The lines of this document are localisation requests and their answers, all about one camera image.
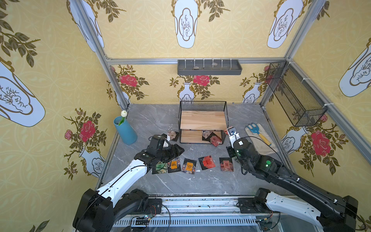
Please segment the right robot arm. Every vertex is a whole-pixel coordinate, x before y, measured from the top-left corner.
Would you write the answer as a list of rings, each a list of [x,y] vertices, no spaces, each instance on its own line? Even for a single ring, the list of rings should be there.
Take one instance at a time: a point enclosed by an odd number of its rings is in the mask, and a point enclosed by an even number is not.
[[[286,213],[307,221],[325,232],[355,232],[359,216],[358,201],[330,193],[293,173],[280,161],[259,154],[247,138],[231,136],[233,153],[242,173],[280,186],[300,198],[299,201],[260,189],[255,200],[261,208]]]

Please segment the red floral tea bag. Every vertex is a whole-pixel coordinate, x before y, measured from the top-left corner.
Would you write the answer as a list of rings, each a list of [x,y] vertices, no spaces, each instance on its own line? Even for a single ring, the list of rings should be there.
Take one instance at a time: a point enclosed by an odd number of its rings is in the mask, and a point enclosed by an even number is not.
[[[222,144],[222,140],[221,138],[219,138],[217,135],[212,135],[210,137],[210,143],[215,146],[215,147],[218,147],[219,145]]]

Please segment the red house tea bag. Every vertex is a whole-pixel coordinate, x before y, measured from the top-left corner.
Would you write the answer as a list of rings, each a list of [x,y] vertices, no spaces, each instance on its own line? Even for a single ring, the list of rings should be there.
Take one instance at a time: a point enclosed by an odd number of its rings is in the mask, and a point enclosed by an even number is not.
[[[233,172],[232,158],[219,158],[220,169],[222,172]]]

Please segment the green tea bag shelf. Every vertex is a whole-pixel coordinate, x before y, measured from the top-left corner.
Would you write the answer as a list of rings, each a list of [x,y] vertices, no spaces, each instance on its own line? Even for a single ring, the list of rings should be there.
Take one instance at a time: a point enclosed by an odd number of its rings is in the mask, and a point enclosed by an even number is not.
[[[168,172],[168,164],[166,162],[159,161],[153,168],[152,174],[165,174]]]

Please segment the red label tea bag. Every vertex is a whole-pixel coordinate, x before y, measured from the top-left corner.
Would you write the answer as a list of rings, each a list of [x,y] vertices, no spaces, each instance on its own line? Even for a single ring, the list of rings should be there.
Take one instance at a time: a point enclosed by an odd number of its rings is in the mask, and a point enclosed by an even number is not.
[[[202,170],[207,170],[207,169],[216,167],[212,156],[205,156],[205,157],[199,158],[199,163],[201,165]]]

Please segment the beige illustrated tea bag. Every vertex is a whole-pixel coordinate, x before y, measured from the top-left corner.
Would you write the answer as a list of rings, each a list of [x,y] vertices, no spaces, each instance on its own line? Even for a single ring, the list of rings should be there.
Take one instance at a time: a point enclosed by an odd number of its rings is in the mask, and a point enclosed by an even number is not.
[[[176,132],[176,131],[173,131],[173,130],[168,131],[168,133],[167,133],[167,140],[168,141],[177,142],[178,138],[179,138],[179,132]]]

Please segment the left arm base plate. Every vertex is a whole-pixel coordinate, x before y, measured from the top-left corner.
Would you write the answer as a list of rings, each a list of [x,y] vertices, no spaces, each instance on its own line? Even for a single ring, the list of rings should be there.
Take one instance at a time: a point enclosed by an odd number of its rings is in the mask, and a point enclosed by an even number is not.
[[[162,213],[162,199],[160,198],[150,198],[146,206],[143,206],[138,211],[133,214],[136,215],[158,215]]]

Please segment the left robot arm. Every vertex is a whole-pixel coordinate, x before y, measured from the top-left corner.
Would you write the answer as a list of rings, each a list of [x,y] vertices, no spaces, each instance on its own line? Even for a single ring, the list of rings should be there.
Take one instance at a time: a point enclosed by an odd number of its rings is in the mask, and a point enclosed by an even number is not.
[[[83,194],[72,226],[79,232],[109,232],[126,215],[145,212],[148,194],[139,189],[127,191],[158,162],[168,164],[184,151],[164,135],[152,136],[148,147],[137,153],[126,169],[98,190],[88,189]]]

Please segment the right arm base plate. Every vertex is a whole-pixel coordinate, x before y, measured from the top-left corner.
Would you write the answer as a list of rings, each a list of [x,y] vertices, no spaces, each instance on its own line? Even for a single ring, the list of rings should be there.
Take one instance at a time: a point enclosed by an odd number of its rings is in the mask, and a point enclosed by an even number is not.
[[[265,199],[257,197],[238,198],[236,206],[242,214],[277,213],[277,211],[272,211],[267,207]]]

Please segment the orange black tea bag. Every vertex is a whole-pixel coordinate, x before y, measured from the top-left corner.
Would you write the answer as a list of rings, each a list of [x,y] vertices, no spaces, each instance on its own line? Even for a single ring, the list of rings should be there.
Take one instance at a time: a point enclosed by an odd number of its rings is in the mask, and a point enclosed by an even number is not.
[[[182,172],[186,174],[192,174],[194,175],[196,172],[196,160],[192,159],[184,159],[183,167],[182,167]]]
[[[168,173],[175,173],[181,171],[180,158],[176,157],[170,160],[168,163]]]

